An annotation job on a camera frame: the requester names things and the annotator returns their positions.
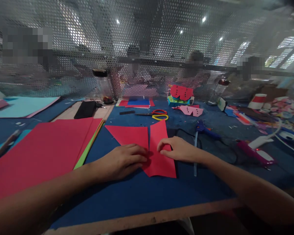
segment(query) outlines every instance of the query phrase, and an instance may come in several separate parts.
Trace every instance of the red and white cup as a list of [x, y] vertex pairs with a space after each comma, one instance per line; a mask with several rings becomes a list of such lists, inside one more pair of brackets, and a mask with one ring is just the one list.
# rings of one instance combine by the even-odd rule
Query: red and white cup
[[255, 94], [252, 101], [249, 103], [248, 108], [261, 109], [267, 94]]

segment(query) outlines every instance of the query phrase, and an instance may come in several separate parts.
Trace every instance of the white cable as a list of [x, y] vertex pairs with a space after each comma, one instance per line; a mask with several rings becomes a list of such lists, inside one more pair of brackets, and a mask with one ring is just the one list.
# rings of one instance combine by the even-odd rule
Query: white cable
[[267, 135], [267, 138], [269, 139], [269, 138], [271, 138], [271, 137], [273, 137], [273, 136], [276, 136], [276, 134], [280, 131], [280, 129], [281, 129], [281, 127], [282, 127], [282, 120], [279, 118], [278, 119], [278, 128], [276, 129], [276, 131], [275, 132], [273, 132], [272, 134], [270, 134], [270, 135]]
[[279, 140], [279, 141], [281, 141], [283, 144], [285, 144], [287, 147], [289, 147], [291, 150], [293, 150], [294, 151], [294, 148], [292, 148], [291, 146], [289, 146], [288, 144], [286, 144], [284, 141], [282, 141], [276, 134], [274, 134], [275, 135], [275, 137]]

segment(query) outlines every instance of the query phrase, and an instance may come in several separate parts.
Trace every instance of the person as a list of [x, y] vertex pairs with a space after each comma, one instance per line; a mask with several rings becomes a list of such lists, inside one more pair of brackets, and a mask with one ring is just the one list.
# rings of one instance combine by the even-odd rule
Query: person
[[[164, 144], [171, 145], [173, 150], [161, 150]], [[157, 151], [177, 161], [206, 166], [266, 223], [272, 226], [294, 225], [294, 198], [271, 183], [176, 136], [162, 139]], [[142, 167], [142, 162], [147, 161], [146, 154], [146, 150], [136, 144], [116, 147], [97, 161], [1, 199], [0, 234], [22, 234], [85, 188], [123, 179]]]

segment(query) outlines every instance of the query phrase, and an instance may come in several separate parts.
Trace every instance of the paper craft model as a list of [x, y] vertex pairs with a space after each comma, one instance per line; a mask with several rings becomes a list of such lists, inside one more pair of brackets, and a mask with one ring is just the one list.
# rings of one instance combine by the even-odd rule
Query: paper craft model
[[173, 85], [168, 90], [169, 107], [190, 105], [194, 102], [193, 89], [184, 86]]

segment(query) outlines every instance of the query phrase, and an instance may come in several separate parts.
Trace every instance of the perforated metal screen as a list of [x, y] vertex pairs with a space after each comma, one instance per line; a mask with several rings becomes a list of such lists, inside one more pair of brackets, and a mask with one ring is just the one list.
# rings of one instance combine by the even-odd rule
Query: perforated metal screen
[[[4, 64], [6, 28], [52, 29], [53, 60]], [[0, 90], [6, 95], [99, 97], [92, 69], [100, 68], [109, 71], [115, 97], [166, 96], [170, 85], [180, 84], [206, 100], [218, 75], [236, 72], [240, 58], [251, 56], [263, 58], [265, 70], [231, 74], [226, 97], [245, 98], [260, 84], [294, 77], [293, 6], [238, 0], [0, 0]]]

